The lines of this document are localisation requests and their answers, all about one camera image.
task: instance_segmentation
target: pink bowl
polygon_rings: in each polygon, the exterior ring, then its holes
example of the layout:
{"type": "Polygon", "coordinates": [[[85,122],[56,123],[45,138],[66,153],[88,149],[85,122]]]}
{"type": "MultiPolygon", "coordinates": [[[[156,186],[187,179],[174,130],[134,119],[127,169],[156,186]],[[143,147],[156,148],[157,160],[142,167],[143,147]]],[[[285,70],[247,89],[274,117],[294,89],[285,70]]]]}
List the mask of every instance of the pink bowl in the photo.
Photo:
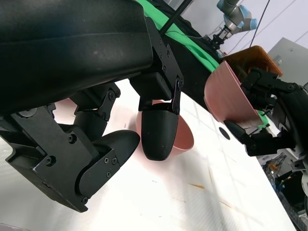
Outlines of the pink bowl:
{"type": "MultiPolygon", "coordinates": [[[[154,100],[153,104],[162,102],[163,101],[161,100],[154,100]]],[[[142,112],[138,112],[136,117],[136,132],[140,136],[141,136],[141,118],[142,118],[142,112]]],[[[193,133],[189,128],[188,124],[183,119],[183,117],[179,116],[178,129],[175,135],[175,140],[173,143],[170,156],[186,152],[192,149],[193,145],[194,145],[193,133]]]]}

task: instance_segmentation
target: white table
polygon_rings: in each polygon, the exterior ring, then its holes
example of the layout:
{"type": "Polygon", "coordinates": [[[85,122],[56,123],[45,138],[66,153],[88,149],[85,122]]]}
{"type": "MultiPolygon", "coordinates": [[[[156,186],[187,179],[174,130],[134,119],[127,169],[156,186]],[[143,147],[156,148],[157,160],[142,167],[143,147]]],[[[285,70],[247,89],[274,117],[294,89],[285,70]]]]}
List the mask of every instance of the white table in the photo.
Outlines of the white table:
{"type": "MultiPolygon", "coordinates": [[[[117,85],[106,133],[135,128],[139,97],[128,80],[117,85]]],[[[11,149],[1,141],[0,223],[32,231],[295,231],[256,158],[222,137],[224,126],[185,94],[180,106],[194,148],[163,162],[137,149],[85,213],[50,200],[8,165],[11,149]]],[[[74,106],[57,108],[58,122],[73,123],[74,106]]]]}

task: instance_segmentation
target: white wall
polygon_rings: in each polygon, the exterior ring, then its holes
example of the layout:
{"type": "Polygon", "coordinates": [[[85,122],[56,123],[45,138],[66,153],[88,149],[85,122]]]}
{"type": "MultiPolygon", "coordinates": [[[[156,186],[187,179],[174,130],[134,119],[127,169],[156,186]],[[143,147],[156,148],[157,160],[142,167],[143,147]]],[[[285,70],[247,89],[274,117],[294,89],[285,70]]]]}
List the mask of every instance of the white wall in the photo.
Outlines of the white wall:
{"type": "MultiPolygon", "coordinates": [[[[169,4],[172,5],[175,2],[182,2],[182,0],[171,0],[169,4]]],[[[210,34],[218,26],[223,26],[223,14],[216,7],[217,2],[218,0],[194,0],[182,17],[189,20],[202,36],[210,34]]],[[[258,20],[267,2],[268,0],[240,1],[258,20]]],[[[253,45],[259,45],[268,52],[282,37],[285,37],[308,48],[307,9],[308,0],[271,0],[253,45]]],[[[221,46],[221,50],[234,53],[249,47],[254,32],[250,31],[246,36],[246,32],[234,35],[221,46]]]]}

